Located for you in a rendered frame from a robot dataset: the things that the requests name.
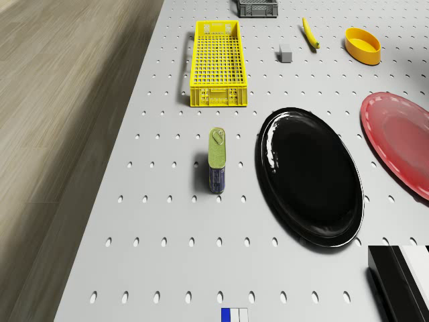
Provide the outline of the black plate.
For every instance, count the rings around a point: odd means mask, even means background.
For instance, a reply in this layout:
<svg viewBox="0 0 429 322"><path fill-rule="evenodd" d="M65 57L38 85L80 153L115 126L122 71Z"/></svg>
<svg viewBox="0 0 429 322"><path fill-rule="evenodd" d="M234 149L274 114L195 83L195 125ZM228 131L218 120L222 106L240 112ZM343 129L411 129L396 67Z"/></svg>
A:
<svg viewBox="0 0 429 322"><path fill-rule="evenodd" d="M321 118L297 107L268 115L255 168L267 204L294 233L326 248L357 236L364 218L361 178L342 139Z"/></svg>

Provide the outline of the flat-sided can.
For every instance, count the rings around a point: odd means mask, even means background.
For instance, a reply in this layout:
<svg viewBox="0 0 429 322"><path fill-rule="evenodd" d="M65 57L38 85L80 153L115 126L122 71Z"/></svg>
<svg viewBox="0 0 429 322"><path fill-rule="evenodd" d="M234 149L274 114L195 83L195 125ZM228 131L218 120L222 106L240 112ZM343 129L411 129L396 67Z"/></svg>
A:
<svg viewBox="0 0 429 322"><path fill-rule="evenodd" d="M208 141L209 186L213 193L225 189L226 136L224 129L214 127L210 130Z"/></svg>

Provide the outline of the red plate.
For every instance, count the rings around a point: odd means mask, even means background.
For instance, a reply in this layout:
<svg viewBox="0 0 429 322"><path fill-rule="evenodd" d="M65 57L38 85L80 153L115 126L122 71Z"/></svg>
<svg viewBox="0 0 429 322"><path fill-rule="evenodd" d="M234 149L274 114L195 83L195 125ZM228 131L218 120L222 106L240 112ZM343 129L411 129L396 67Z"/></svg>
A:
<svg viewBox="0 0 429 322"><path fill-rule="evenodd" d="M378 92L363 100L361 124L390 171L429 201L429 111L399 95Z"/></svg>

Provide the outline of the yellow basket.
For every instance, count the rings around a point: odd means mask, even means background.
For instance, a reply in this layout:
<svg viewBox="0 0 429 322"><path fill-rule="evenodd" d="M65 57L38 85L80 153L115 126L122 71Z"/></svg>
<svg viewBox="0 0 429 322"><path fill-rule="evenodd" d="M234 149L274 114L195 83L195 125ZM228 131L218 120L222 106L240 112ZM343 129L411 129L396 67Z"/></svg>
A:
<svg viewBox="0 0 429 322"><path fill-rule="evenodd" d="M190 71L190 105L247 105L247 73L237 20L196 22Z"/></svg>

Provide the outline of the dark grey basket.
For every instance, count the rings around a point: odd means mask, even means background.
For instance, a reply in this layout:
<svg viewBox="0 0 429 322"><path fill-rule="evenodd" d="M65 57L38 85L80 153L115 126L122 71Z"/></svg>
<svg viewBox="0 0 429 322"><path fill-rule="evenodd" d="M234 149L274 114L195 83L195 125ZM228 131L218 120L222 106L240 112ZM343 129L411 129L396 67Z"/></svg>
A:
<svg viewBox="0 0 429 322"><path fill-rule="evenodd" d="M278 0L235 0L241 18L276 18Z"/></svg>

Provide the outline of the banana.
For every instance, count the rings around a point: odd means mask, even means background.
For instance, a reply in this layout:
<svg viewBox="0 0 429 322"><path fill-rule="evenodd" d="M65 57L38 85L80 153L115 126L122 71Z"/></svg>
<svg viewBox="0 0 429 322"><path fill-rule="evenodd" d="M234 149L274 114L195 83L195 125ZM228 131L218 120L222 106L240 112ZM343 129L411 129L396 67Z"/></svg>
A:
<svg viewBox="0 0 429 322"><path fill-rule="evenodd" d="M314 48L314 49L319 49L320 48L320 43L318 42L318 40L315 38L315 36L312 33L312 30L308 24L308 21L305 17L302 18L302 24L303 24L303 29L304 29L304 33L307 37L307 40L309 42L309 44Z"/></svg>

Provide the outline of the yellow bowl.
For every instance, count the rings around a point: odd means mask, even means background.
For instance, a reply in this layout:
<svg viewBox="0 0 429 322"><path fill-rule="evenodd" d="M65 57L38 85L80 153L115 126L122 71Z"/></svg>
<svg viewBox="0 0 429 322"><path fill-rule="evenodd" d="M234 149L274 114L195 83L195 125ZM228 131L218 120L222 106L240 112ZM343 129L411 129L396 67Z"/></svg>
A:
<svg viewBox="0 0 429 322"><path fill-rule="evenodd" d="M360 28L348 28L345 31L347 52L359 62L377 65L381 62L381 44L371 33Z"/></svg>

